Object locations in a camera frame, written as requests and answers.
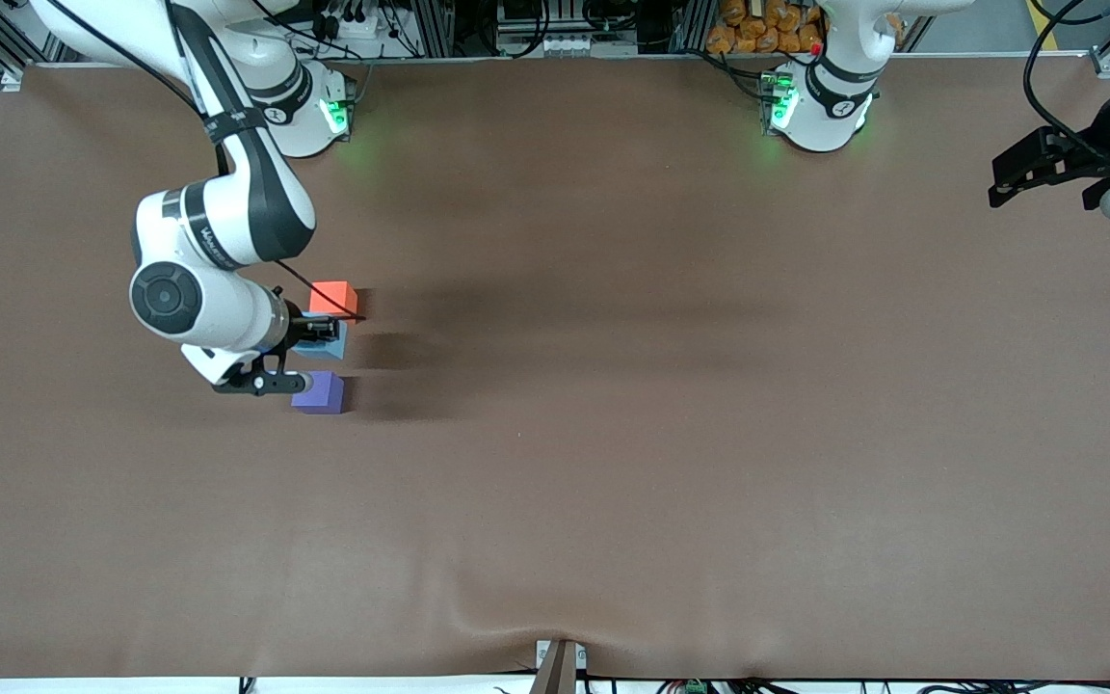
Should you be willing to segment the light blue foam block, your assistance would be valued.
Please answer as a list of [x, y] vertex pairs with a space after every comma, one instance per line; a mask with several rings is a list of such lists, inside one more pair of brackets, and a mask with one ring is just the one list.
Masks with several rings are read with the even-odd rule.
[[[307, 313], [304, 312], [304, 316], [329, 316], [322, 315], [322, 313]], [[292, 346], [292, 351], [299, 353], [299, 355], [305, 359], [314, 360], [343, 360], [345, 358], [345, 348], [349, 344], [349, 322], [344, 320], [340, 321], [340, 339], [339, 342], [334, 344], [305, 344], [300, 342]]]

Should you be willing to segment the bag of orange items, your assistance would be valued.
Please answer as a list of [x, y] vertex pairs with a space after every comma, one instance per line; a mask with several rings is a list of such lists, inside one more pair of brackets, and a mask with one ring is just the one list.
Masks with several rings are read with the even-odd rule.
[[718, 0], [704, 51], [819, 54], [829, 21], [813, 0]]

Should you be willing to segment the white terminal block row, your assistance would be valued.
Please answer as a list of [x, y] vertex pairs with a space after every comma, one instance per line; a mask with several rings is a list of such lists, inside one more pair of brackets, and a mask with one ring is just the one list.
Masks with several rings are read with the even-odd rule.
[[529, 36], [498, 36], [497, 51], [508, 57], [529, 51], [525, 57], [532, 59], [626, 59], [642, 53], [633, 39], [618, 34], [551, 34], [529, 49]]

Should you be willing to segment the brown table mat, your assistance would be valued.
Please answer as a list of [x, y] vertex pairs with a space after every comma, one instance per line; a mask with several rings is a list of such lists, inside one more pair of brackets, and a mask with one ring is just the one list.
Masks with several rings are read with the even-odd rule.
[[384, 66], [299, 161], [346, 414], [137, 324], [213, 172], [111, 67], [0, 93], [0, 678], [1110, 680], [1110, 221], [991, 209], [1015, 59], [805, 155], [692, 59]]

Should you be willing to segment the white power strip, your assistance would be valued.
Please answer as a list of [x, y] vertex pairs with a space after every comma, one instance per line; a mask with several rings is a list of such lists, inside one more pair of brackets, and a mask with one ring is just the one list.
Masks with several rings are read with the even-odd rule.
[[375, 0], [345, 0], [327, 4], [314, 22], [316, 36], [330, 40], [375, 40], [384, 30], [382, 10]]

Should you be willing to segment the orange foam block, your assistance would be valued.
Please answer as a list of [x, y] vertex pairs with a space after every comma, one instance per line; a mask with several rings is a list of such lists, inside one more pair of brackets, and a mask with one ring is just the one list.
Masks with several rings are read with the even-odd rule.
[[360, 313], [357, 291], [344, 280], [314, 281], [309, 288], [305, 311], [356, 320]]

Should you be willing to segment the purple foam block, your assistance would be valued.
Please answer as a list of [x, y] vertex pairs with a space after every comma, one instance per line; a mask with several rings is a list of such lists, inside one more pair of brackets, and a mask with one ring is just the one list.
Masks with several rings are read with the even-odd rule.
[[290, 406], [301, 414], [342, 414], [345, 381], [334, 372], [307, 372], [309, 388], [290, 399]]

